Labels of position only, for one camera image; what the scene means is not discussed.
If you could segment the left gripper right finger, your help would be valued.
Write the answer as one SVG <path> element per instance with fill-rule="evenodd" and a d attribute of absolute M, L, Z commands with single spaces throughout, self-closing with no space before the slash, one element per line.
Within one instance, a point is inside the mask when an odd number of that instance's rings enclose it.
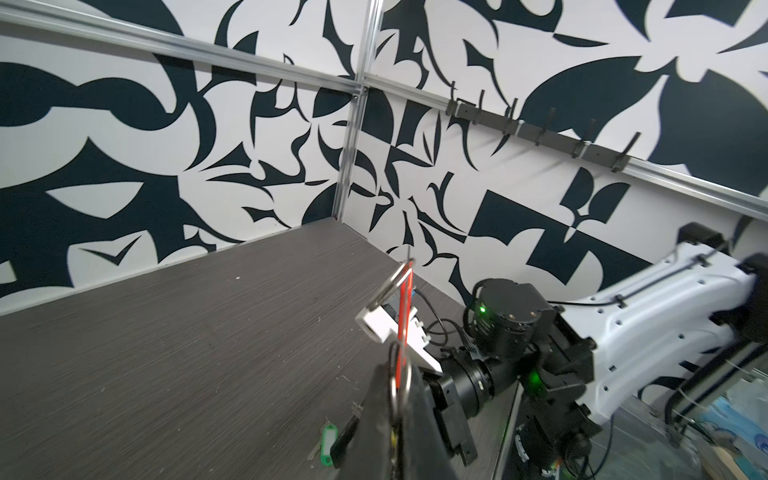
<path fill-rule="evenodd" d="M 456 479 L 433 408 L 431 394 L 416 368 L 401 379 L 398 392 L 398 478 Z"/>

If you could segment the red key tag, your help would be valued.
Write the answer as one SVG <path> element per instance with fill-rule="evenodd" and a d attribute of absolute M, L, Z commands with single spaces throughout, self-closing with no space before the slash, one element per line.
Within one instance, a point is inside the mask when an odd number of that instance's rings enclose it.
<path fill-rule="evenodd" d="M 403 278 L 399 283 L 399 310 L 398 310 L 398 353 L 397 371 L 400 372 L 405 362 L 405 347 L 407 345 L 408 326 L 411 310 L 413 269 L 412 262 L 405 263 Z"/>

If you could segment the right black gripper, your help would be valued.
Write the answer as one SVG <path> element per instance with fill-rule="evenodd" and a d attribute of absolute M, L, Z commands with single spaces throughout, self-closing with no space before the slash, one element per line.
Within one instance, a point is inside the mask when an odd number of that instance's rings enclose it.
<path fill-rule="evenodd" d="M 421 369 L 432 394 L 438 430 L 451 456 L 459 455 L 464 465 L 478 458 L 469 420 L 495 396 L 490 370 L 474 359 L 443 359 L 441 372 Z"/>

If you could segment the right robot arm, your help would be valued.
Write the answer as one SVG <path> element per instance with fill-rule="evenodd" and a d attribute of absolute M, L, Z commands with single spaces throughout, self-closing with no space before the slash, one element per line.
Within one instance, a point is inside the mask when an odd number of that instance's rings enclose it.
<path fill-rule="evenodd" d="M 483 279 L 456 329 L 461 345 L 424 377 L 448 454 L 472 463 L 469 420 L 516 386 L 528 405 L 512 431 L 523 475 L 563 468 L 592 479 L 591 441 L 628 398 L 707 355 L 665 405 L 675 427 L 688 416 L 675 404 L 698 407 L 692 390 L 705 379 L 766 353 L 767 257 L 736 259 L 720 233 L 693 222 L 659 263 L 589 298 L 550 301 L 531 284 Z"/>

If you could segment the green key tag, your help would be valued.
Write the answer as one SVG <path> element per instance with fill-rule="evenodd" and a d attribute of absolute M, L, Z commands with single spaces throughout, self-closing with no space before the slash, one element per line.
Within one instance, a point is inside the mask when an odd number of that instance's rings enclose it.
<path fill-rule="evenodd" d="M 326 467 L 332 467 L 334 461 L 332 459 L 332 447 L 338 439 L 338 428 L 332 423 L 326 423 L 321 431 L 319 459 L 320 462 Z"/>

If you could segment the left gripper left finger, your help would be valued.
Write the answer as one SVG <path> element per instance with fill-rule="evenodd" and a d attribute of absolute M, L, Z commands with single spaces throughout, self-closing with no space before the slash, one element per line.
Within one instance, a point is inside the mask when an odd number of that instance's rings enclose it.
<path fill-rule="evenodd" d="M 338 479 L 393 478 L 393 403 L 390 367 L 378 365 L 373 371 L 355 433 L 338 468 Z"/>

